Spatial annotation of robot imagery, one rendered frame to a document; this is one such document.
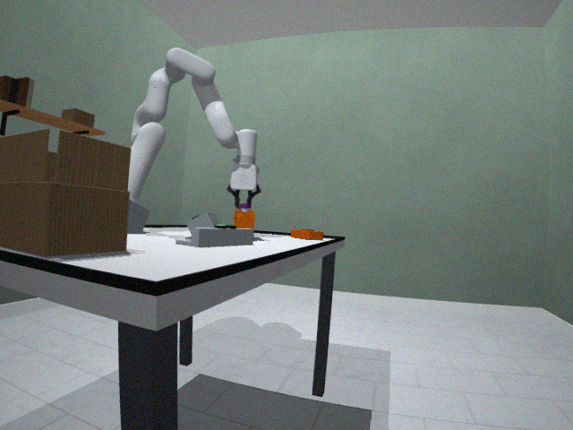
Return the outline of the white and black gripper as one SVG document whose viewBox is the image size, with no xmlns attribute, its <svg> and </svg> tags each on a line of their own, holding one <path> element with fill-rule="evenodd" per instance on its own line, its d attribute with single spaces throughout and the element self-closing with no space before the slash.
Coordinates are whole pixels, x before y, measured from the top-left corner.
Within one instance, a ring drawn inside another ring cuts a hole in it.
<svg viewBox="0 0 573 430">
<path fill-rule="evenodd" d="M 245 164 L 245 165 L 242 165 Z M 246 165 L 248 164 L 248 165 Z M 234 189 L 235 191 L 233 191 Z M 257 191 L 255 190 L 257 189 Z M 248 191 L 247 204 L 252 203 L 252 198 L 261 192 L 258 186 L 258 171 L 257 166 L 252 163 L 236 163 L 233 166 L 231 183 L 227 190 L 235 197 L 235 206 L 238 209 L 240 202 L 239 193 L 241 191 Z M 252 191 L 256 192 L 252 192 Z"/>
</svg>

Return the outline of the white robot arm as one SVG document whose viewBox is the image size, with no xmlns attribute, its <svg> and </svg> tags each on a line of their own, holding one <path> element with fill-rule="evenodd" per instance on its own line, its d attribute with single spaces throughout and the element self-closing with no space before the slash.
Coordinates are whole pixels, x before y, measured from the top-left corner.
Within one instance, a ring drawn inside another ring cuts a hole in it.
<svg viewBox="0 0 573 430">
<path fill-rule="evenodd" d="M 172 48 L 166 55 L 166 67 L 151 75 L 146 99 L 133 119 L 128 191 L 134 202 L 138 201 L 151 166 L 166 138 L 165 130 L 158 122 L 166 116 L 170 87 L 181 81 L 187 73 L 192 75 L 192 86 L 218 142 L 226 149 L 237 149 L 236 157 L 233 158 L 235 163 L 255 164 L 257 133 L 248 129 L 235 131 L 213 81 L 215 68 L 184 49 Z"/>
</svg>

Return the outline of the grey key housing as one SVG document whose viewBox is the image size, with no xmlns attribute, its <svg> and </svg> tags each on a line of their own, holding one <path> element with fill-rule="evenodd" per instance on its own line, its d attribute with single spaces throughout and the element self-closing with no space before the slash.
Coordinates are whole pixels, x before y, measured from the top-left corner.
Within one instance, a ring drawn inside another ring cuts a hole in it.
<svg viewBox="0 0 573 430">
<path fill-rule="evenodd" d="M 215 225 L 220 225 L 216 213 L 203 213 L 192 218 L 186 222 L 187 227 L 192 233 L 192 228 L 214 228 Z"/>
</svg>

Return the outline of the grey rectangular panel with round recesses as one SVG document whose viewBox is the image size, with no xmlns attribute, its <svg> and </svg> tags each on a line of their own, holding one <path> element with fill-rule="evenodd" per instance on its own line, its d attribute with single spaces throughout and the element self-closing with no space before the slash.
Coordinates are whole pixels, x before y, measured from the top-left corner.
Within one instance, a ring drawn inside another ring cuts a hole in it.
<svg viewBox="0 0 573 430">
<path fill-rule="evenodd" d="M 215 225 L 214 228 L 192 228 L 192 239 L 176 239 L 175 243 L 194 247 L 252 245 L 253 229 L 236 228 L 236 226 L 231 225 Z"/>
</svg>

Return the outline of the brown cardboard box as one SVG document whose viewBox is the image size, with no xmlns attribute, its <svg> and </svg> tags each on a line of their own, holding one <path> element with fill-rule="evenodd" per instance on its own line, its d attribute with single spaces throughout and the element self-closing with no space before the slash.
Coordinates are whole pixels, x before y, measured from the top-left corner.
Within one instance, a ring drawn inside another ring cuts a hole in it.
<svg viewBox="0 0 573 430">
<path fill-rule="evenodd" d="M 52 152 L 49 132 L 0 137 L 0 246 L 44 257 L 126 251 L 131 148 L 60 130 Z"/>
</svg>

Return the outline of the orange digital multimeter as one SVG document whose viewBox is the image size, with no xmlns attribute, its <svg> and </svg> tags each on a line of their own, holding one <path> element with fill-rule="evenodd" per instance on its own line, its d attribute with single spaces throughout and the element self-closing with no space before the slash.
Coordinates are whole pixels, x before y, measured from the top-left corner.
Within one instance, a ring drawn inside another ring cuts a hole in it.
<svg viewBox="0 0 573 430">
<path fill-rule="evenodd" d="M 291 237 L 306 240 L 323 240 L 323 231 L 311 229 L 291 229 Z"/>
</svg>

